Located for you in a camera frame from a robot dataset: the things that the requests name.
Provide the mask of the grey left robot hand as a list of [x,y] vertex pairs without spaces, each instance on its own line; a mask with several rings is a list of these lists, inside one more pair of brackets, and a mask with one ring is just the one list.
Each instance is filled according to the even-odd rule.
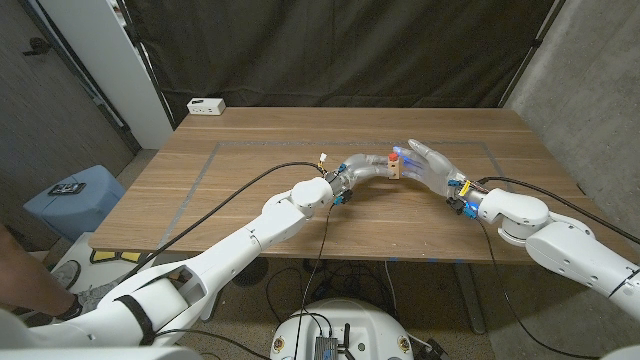
[[373,177],[389,178],[393,171],[388,168],[388,157],[380,155],[355,154],[347,158],[336,170],[325,176],[337,197],[351,190],[359,182]]

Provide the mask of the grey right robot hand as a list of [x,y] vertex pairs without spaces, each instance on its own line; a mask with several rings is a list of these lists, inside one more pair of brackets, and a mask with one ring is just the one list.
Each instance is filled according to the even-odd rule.
[[466,183],[467,176],[438,151],[415,139],[409,139],[408,144],[409,149],[393,147],[403,159],[402,176],[424,184],[437,195],[459,199],[459,187]]

